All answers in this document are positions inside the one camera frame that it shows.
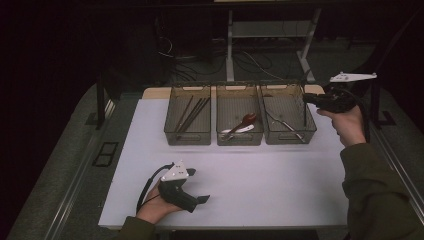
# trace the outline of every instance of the cable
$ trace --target cable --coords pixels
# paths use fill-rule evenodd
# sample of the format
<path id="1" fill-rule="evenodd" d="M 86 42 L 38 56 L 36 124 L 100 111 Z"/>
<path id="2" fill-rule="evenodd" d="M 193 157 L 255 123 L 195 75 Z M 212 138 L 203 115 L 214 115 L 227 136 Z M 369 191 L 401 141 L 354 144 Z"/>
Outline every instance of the cable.
<path id="1" fill-rule="evenodd" d="M 171 50 L 172 50 L 172 47 L 173 47 L 171 40 L 169 40 L 169 38 L 166 38 L 166 37 L 159 37 L 159 38 L 160 39 L 165 39 L 165 40 L 168 41 L 168 43 L 169 43 L 169 49 L 168 49 L 168 51 L 166 53 L 170 53 Z"/>
<path id="2" fill-rule="evenodd" d="M 196 73 L 194 73 L 196 75 L 193 77 L 187 71 L 181 71 L 181 70 L 178 70 L 177 68 L 175 68 L 175 72 L 178 73 L 180 76 L 182 76 L 182 75 L 187 76 L 187 78 L 189 78 L 189 81 L 197 81 L 197 74 Z"/>
<path id="3" fill-rule="evenodd" d="M 253 65 L 255 67 L 255 69 L 256 69 L 256 65 L 254 65 L 252 63 L 245 62 L 245 61 L 241 60 L 240 58 L 236 57 L 236 55 L 233 55 L 233 60 L 234 60 L 234 63 L 237 64 L 237 66 L 239 66 L 239 68 L 243 69 L 244 71 L 246 71 L 248 73 L 262 73 L 262 71 L 260 71 L 260 70 L 259 71 L 252 71 L 252 70 L 249 70 L 249 69 L 247 69 L 245 67 L 242 67 L 239 62 L 242 62 L 242 63 L 245 63 L 245 64 L 249 64 L 249 65 Z"/>
<path id="4" fill-rule="evenodd" d="M 184 72 L 180 72 L 180 71 L 178 71 L 178 70 L 175 70 L 175 71 L 173 71 L 173 70 L 169 70 L 171 73 L 173 73 L 173 74 L 175 74 L 176 76 L 179 76 L 179 77 L 181 77 L 181 78 L 183 78 L 183 79 L 185 79 L 185 81 L 187 81 L 187 82 L 191 82 L 191 81 L 196 81 L 196 79 L 194 79 L 192 76 L 190 76 L 190 75 L 188 75 L 187 73 L 185 73 L 187 76 L 184 76 L 184 75 L 182 75 L 182 73 L 184 73 Z"/>
<path id="5" fill-rule="evenodd" d="M 269 62 L 269 66 L 267 66 L 267 67 L 264 67 L 264 66 L 262 66 L 261 65 L 261 67 L 263 68 L 263 69 L 270 69 L 270 68 L 272 68 L 272 66 L 273 66 L 273 64 L 272 64 L 272 60 L 269 58 L 269 57 L 267 57 L 265 54 L 260 54 L 263 58 L 265 58 L 266 60 L 268 60 L 268 62 Z"/>
<path id="6" fill-rule="evenodd" d="M 262 70 L 262 72 L 264 72 L 264 73 L 266 73 L 267 75 L 269 75 L 269 76 L 271 76 L 271 77 L 275 77 L 275 78 L 277 78 L 277 79 L 279 79 L 279 80 L 284 80 L 283 78 L 280 78 L 280 77 L 278 77 L 278 76 L 275 76 L 274 74 L 272 74 L 272 73 L 269 73 L 269 72 L 267 72 L 265 69 L 263 69 L 262 67 L 261 67 L 261 65 L 259 65 L 259 63 L 257 63 L 256 62 L 256 60 L 250 55 L 250 54 L 248 54 L 247 52 L 244 52 L 244 51 L 242 51 L 242 53 L 244 53 L 244 54 L 246 54 L 250 59 L 252 59 L 252 61 L 259 67 L 259 69 L 261 69 Z"/>
<path id="7" fill-rule="evenodd" d="M 150 199 L 148 199 L 148 200 L 144 201 L 144 203 L 143 203 L 143 204 L 141 204 L 140 208 L 141 208 L 141 207 L 143 207 L 146 203 L 150 202 L 151 200 L 153 200 L 153 199 L 155 199 L 155 198 L 157 198 L 157 197 L 159 197 L 159 196 L 160 196 L 160 194 L 158 194 L 158 195 L 156 195 L 156 196 L 154 196 L 154 197 L 152 197 L 152 198 L 150 198 Z"/>
<path id="8" fill-rule="evenodd" d="M 174 56 L 172 56 L 172 55 L 169 55 L 169 54 L 166 54 L 166 53 L 163 53 L 163 52 L 158 52 L 160 55 L 162 55 L 162 56 L 165 56 L 165 57 L 170 57 L 170 58 L 175 58 Z"/>
<path id="9" fill-rule="evenodd" d="M 159 173 L 160 171 L 164 170 L 164 169 L 171 169 L 173 166 L 174 166 L 174 163 L 169 164 L 169 165 L 165 165 L 165 166 L 163 166 L 163 167 L 159 168 L 159 169 L 158 169 L 158 170 L 156 170 L 156 172 L 152 175 L 152 177 L 150 177 L 150 178 L 147 180 L 146 185 L 144 185 L 143 191 L 141 192 L 140 197 L 138 198 L 137 208 L 136 208 L 137 212 L 140 210 L 141 206 L 143 206 L 143 200 L 144 200 L 144 197 L 146 196 L 147 191 L 149 190 L 150 185 L 152 185 L 152 182 L 153 182 L 154 178 L 156 177 L 156 175 L 158 175 L 158 173 Z"/>
<path id="10" fill-rule="evenodd" d="M 218 69 L 216 69 L 216 70 L 214 70 L 214 71 L 212 71 L 212 72 L 209 72 L 209 73 L 202 73 L 202 72 L 198 72 L 198 71 L 194 70 L 193 68 L 188 67 L 188 66 L 186 66 L 186 65 L 184 65 L 184 64 L 182 64 L 182 63 L 178 63 L 178 62 L 177 62 L 177 65 L 179 65 L 179 66 L 181 66 L 181 67 L 184 67 L 184 68 L 187 68 L 187 69 L 189 69 L 190 71 L 192 71 L 193 73 L 198 74 L 198 75 L 213 75 L 213 74 L 218 73 L 218 72 L 220 72 L 220 71 L 221 71 L 222 67 L 224 66 L 224 63 L 225 63 L 225 58 L 223 58 L 223 60 L 221 61 L 221 64 L 219 65 Z"/>

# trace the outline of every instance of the white table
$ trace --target white table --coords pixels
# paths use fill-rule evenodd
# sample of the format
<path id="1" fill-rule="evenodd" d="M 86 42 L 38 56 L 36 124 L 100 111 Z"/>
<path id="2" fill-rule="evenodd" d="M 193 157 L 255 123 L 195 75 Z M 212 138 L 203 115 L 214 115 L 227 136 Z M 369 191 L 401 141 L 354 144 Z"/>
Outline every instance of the white table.
<path id="1" fill-rule="evenodd" d="M 137 105 L 99 225 L 120 229 L 147 179 L 161 166 L 184 161 L 196 174 L 188 194 L 211 195 L 193 213 L 173 213 L 157 224 L 171 229 L 290 229 L 345 226 L 344 168 L 331 121 L 309 105 L 317 131 L 307 145 L 217 146 L 215 99 L 212 144 L 169 146 L 163 127 L 168 99 L 143 97 Z"/>

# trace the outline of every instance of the human hand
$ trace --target human hand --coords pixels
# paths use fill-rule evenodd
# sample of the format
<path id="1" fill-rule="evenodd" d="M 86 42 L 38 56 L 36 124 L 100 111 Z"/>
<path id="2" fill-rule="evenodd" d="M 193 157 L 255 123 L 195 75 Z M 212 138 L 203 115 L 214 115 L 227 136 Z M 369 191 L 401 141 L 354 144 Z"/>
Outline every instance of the human hand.
<path id="1" fill-rule="evenodd" d="M 137 212 L 136 217 L 143 219 L 152 224 L 156 224 L 166 215 L 181 211 L 180 207 L 175 206 L 172 203 L 166 202 L 159 193 L 160 180 L 155 184 L 155 186 L 147 193 L 146 200 L 141 206 L 140 210 Z"/>
<path id="2" fill-rule="evenodd" d="M 345 113 L 332 113 L 318 109 L 317 113 L 331 118 L 333 127 L 340 136 L 340 142 L 345 146 L 365 143 L 361 110 L 355 106 Z"/>

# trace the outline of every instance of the dark background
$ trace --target dark background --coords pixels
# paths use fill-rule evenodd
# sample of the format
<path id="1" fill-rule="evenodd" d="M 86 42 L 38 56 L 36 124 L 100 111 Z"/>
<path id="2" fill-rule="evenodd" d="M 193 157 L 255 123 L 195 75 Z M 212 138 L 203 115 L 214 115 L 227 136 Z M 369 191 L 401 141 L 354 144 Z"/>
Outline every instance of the dark background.
<path id="1" fill-rule="evenodd" d="M 381 63 L 397 30 L 422 6 L 420 1 L 401 2 L 400 6 L 377 8 L 326 7 L 315 37 L 318 41 L 337 37 L 379 40 L 376 51 L 362 69 L 372 72 Z M 226 36 L 227 14 L 218 10 L 92 14 L 80 2 L 59 0 L 1 1 L 0 4 L 0 239 L 3 239 L 75 106 L 97 77 L 103 76 L 107 92 L 115 99 L 122 92 L 160 86 L 166 81 L 169 63 L 156 54 L 158 35 L 175 39 L 180 48 L 191 48 L 188 50 L 207 57 L 210 39 Z M 258 16 L 281 19 L 281 12 L 269 11 L 246 9 L 239 16 L 246 20 Z M 419 34 L 423 15 L 421 10 L 412 19 L 378 72 L 380 85 L 392 92 L 422 132 L 423 110 L 418 106 L 424 102 L 420 98 L 423 79 L 422 61 L 419 61 L 424 54 L 424 39 Z M 293 18 L 296 14 L 291 11 L 286 16 Z"/>

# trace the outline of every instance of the green sleeve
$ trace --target green sleeve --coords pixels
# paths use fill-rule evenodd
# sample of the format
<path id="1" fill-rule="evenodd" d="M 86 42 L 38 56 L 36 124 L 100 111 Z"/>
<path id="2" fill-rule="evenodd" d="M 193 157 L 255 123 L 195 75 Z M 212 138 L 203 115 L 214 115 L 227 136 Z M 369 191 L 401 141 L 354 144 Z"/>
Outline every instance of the green sleeve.
<path id="1" fill-rule="evenodd" d="M 424 239 L 424 228 L 399 175 L 366 143 L 341 152 L 349 199 L 348 227 L 356 239 Z"/>
<path id="2" fill-rule="evenodd" d="M 113 240 L 150 240 L 154 234 L 155 225 L 135 217 L 127 217 L 119 235 Z"/>

